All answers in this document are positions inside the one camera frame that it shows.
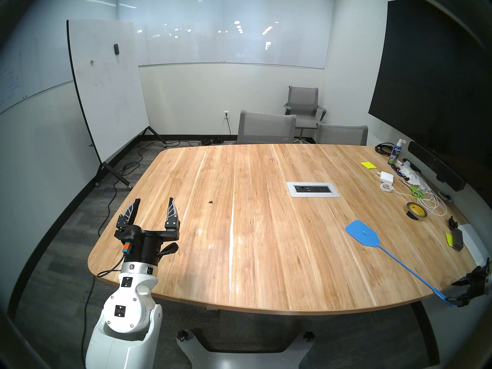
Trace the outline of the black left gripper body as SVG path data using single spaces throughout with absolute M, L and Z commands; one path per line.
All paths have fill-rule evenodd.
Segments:
M 142 230 L 138 225 L 130 225 L 125 230 L 116 230 L 114 236 L 123 245 L 130 244 L 125 251 L 123 262 L 137 262 L 157 266 L 163 256 L 174 254 L 179 246 L 179 232 Z

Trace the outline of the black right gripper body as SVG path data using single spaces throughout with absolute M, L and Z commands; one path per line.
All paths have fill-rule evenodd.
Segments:
M 490 257 L 485 264 L 477 266 L 468 274 L 468 304 L 477 297 L 487 296 L 490 291 Z

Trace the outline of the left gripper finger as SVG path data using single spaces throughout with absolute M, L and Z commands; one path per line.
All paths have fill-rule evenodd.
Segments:
M 125 230 L 126 227 L 134 224 L 140 202 L 140 198 L 135 199 L 134 202 L 125 210 L 125 212 L 119 215 L 116 224 L 117 230 Z
M 164 227 L 166 232 L 179 232 L 180 221 L 178 211 L 172 197 L 169 198 L 166 222 Z

